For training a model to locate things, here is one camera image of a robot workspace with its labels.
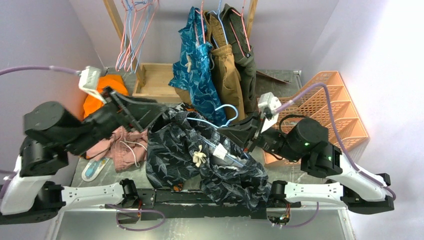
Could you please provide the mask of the dark leaf print shorts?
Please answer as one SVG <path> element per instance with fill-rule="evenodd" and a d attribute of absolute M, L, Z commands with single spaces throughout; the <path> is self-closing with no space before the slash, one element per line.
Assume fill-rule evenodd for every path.
<path fill-rule="evenodd" d="M 269 176 L 261 163 L 182 104 L 168 108 L 147 130 L 146 177 L 156 188 L 174 188 L 199 177 L 214 203 L 251 211 L 267 204 Z"/>

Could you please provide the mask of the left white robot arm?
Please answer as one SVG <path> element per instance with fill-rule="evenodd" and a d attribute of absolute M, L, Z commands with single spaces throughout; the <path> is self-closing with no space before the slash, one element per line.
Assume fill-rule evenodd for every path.
<path fill-rule="evenodd" d="M 67 187 L 52 177 L 68 166 L 68 155 L 83 157 L 115 130 L 146 130 L 166 109 L 147 98 L 124 96 L 110 87 L 105 104 L 83 120 L 62 104 L 48 101 L 24 115 L 24 133 L 15 169 L 0 188 L 0 223 L 32 224 L 50 220 L 62 210 L 94 205 L 134 207 L 139 200 L 135 183 L 123 179 L 94 187 Z"/>

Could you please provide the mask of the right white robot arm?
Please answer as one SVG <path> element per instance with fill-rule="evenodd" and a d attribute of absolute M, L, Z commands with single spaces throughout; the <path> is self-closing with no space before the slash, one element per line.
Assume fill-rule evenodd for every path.
<path fill-rule="evenodd" d="M 265 118 L 257 112 L 247 119 L 222 127 L 218 132 L 248 153 L 255 147 L 290 162 L 300 163 L 308 175 L 328 179 L 325 184 L 272 182 L 269 200 L 275 207 L 301 202 L 345 206 L 356 214 L 372 215 L 393 211 L 387 173 L 372 174 L 351 163 L 341 148 L 329 142 L 329 130 L 304 117 L 289 132 L 265 129 Z"/>

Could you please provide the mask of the orange camouflage shorts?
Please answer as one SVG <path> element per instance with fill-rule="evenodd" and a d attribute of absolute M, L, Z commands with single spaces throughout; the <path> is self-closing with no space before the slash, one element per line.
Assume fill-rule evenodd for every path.
<path fill-rule="evenodd" d="M 177 105 L 178 109 L 181 109 L 182 111 L 187 111 L 187 112 L 195 112 L 197 113 L 198 111 L 190 104 L 187 104 L 185 102 L 181 102 L 180 104 Z"/>

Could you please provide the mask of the brown hanging shorts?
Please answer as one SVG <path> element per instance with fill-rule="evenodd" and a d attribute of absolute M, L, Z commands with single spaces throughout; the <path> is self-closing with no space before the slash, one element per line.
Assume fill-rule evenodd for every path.
<path fill-rule="evenodd" d="M 232 45 L 224 35 L 225 31 L 217 17 L 211 13 L 203 14 L 206 22 L 206 39 L 212 44 L 210 51 L 214 67 L 211 79 L 222 105 L 233 105 L 238 111 L 238 117 L 233 122 L 245 118 L 244 101 L 241 89 L 241 76 L 235 66 Z"/>

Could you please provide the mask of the blue leaf print shorts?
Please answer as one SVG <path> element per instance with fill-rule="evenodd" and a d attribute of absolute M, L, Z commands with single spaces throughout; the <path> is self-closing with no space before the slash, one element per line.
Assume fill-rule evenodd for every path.
<path fill-rule="evenodd" d="M 201 9 L 191 7 L 185 27 L 179 31 L 181 39 L 179 61 L 172 65 L 173 78 L 169 86 L 187 91 L 191 105 L 215 125 L 227 122 L 225 111 L 212 81 L 210 51 L 206 40 L 206 21 Z"/>

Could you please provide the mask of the dark green hanging shorts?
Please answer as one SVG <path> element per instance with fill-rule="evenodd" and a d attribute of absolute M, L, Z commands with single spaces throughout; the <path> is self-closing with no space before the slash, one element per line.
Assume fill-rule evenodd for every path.
<path fill-rule="evenodd" d="M 226 3 L 220 12 L 219 18 L 223 23 L 226 39 L 232 46 L 235 67 L 241 77 L 240 86 L 244 111 L 250 114 L 257 108 L 257 66 L 253 47 L 249 44 L 246 37 L 245 26 L 242 23 L 240 12 Z"/>

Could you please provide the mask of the wooden clothes rack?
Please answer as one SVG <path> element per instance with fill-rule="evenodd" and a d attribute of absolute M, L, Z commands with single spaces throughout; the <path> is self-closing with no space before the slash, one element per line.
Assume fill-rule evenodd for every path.
<path fill-rule="evenodd" d="M 118 37 L 124 35 L 124 24 L 113 0 L 104 0 L 108 16 L 116 30 Z M 173 76 L 171 63 L 142 63 L 135 72 L 133 97 L 154 99 L 164 103 L 180 102 L 179 95 L 168 85 Z"/>

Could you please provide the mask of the peach plastic file organizer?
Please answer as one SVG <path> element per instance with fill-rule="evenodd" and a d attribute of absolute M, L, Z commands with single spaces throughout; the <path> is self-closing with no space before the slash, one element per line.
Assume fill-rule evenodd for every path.
<path fill-rule="evenodd" d="M 369 135 L 338 71 L 317 73 L 294 95 L 280 97 L 279 101 L 281 104 L 285 104 L 316 83 L 323 83 L 327 87 L 332 116 L 344 147 L 350 151 L 367 141 Z M 328 128 L 329 142 L 340 147 L 332 127 L 325 90 L 322 87 L 315 87 L 295 100 L 291 106 L 279 113 L 271 128 L 287 134 L 302 119 L 301 117 L 292 117 L 283 120 L 287 115 L 306 116 L 318 121 L 322 126 Z"/>

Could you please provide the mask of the pink drawstring shorts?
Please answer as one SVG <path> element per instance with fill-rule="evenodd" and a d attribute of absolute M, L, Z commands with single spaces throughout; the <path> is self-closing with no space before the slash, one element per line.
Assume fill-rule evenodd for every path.
<path fill-rule="evenodd" d="M 128 132 L 124 127 L 117 128 L 110 137 L 100 140 L 86 152 L 88 160 L 96 161 L 110 158 L 117 173 L 130 168 L 139 167 L 147 159 L 147 131 Z"/>

